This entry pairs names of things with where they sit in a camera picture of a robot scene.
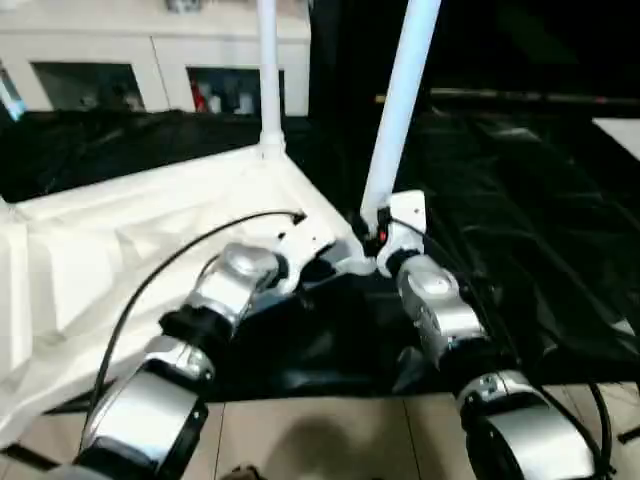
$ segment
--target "black surface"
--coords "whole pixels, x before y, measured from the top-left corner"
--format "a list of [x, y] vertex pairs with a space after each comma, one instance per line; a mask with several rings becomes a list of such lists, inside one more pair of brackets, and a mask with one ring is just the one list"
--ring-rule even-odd
[[[287, 150], [349, 216], [375, 129], [332, 128], [287, 120]], [[258, 135], [253, 120], [179, 112], [29, 114], [0, 136], [0, 192], [16, 202]], [[539, 382], [636, 379], [637, 341], [612, 325], [640, 326], [640, 163], [567, 117], [422, 115], [404, 156], [397, 189], [425, 191], [437, 242], [427, 248], [503, 351]], [[390, 282], [344, 277], [244, 324], [211, 398], [443, 388], [418, 345]]]
[[[406, 0], [318, 0], [312, 14], [312, 111], [379, 115]], [[637, 6], [552, 0], [443, 0], [418, 108], [458, 97], [511, 111], [616, 105], [640, 111]], [[451, 95], [451, 89], [457, 91]]]

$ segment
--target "glass cabinet door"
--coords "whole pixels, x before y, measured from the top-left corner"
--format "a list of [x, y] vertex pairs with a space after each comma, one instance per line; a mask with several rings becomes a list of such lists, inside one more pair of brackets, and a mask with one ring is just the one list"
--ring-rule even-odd
[[54, 110], [144, 111], [130, 64], [31, 63]]
[[0, 35], [0, 60], [27, 110], [166, 110], [149, 37]]
[[[187, 67], [196, 112], [260, 115], [260, 71]], [[284, 72], [280, 71], [280, 109], [284, 111]]]
[[[257, 38], [153, 37], [153, 44], [171, 108], [259, 115]], [[309, 43], [306, 39], [281, 42], [278, 63], [282, 112], [307, 115]]]

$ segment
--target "white cabinet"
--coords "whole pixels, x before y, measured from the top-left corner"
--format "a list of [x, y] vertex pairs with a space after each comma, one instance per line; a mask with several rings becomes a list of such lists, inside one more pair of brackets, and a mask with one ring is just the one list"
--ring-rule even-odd
[[148, 37], [5, 33], [0, 59], [27, 110], [91, 108], [135, 95], [147, 111], [168, 107]]
[[[307, 4], [278, 0], [277, 11], [283, 111], [306, 115]], [[204, 110], [217, 101], [257, 115], [259, 53], [255, 0], [182, 15], [164, 0], [32, 0], [0, 12], [0, 64], [27, 110], [194, 111], [206, 97]]]

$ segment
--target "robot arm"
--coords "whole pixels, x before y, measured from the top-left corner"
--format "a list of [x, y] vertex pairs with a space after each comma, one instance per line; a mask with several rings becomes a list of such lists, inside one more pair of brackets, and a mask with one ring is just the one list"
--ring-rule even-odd
[[380, 251], [378, 268], [395, 278], [423, 351], [456, 397], [478, 479], [593, 478], [595, 459], [580, 432], [499, 352], [455, 277], [422, 253], [417, 232], [424, 221], [415, 215], [423, 211], [421, 195], [400, 195], [391, 213], [405, 225], [389, 226], [387, 245], [394, 247]]
[[73, 465], [51, 478], [180, 478], [207, 419], [207, 384], [256, 295], [276, 286], [282, 272], [267, 249], [227, 245], [185, 303], [162, 317], [163, 333], [140, 365], [104, 395]]
[[[596, 462], [580, 432], [500, 354], [455, 277], [423, 253], [415, 230], [425, 229], [424, 203], [414, 208], [423, 197], [402, 195], [390, 214], [409, 227], [387, 225], [378, 268], [395, 279], [425, 355], [456, 397], [478, 479], [593, 478]], [[309, 227], [299, 230], [300, 244], [309, 235], [318, 240]], [[105, 394], [74, 464], [51, 478], [180, 478], [206, 421], [202, 393], [256, 295], [290, 291], [286, 279], [297, 283], [290, 264], [304, 265], [329, 241], [284, 243], [293, 263], [267, 249], [227, 245], [181, 308], [162, 317], [163, 334], [149, 342], [141, 364]]]

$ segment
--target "white metal frame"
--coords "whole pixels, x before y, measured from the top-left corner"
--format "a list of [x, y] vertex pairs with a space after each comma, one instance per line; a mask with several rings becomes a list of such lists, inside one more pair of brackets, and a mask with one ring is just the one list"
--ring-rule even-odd
[[[0, 199], [0, 446], [19, 438], [42, 412], [91, 388], [113, 322], [133, 290], [179, 244], [212, 225], [265, 209], [303, 211], [336, 238], [325, 255], [339, 273], [375, 268], [351, 226], [286, 156], [274, 4], [258, 0], [258, 145], [16, 205]], [[232, 238], [273, 244], [288, 228], [287, 218], [255, 220], [176, 262], [132, 312], [110, 376], [158, 333], [158, 318], [184, 298], [208, 256]]]

